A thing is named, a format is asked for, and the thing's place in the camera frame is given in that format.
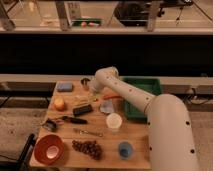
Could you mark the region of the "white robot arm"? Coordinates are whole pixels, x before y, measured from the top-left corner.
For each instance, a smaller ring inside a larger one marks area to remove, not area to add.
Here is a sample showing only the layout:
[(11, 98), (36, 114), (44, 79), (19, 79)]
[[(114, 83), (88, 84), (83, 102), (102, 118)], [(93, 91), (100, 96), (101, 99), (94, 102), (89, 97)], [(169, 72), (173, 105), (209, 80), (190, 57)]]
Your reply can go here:
[(178, 97), (153, 95), (123, 82), (115, 67), (97, 70), (89, 83), (92, 93), (105, 87), (147, 116), (152, 171), (199, 171), (189, 112)]

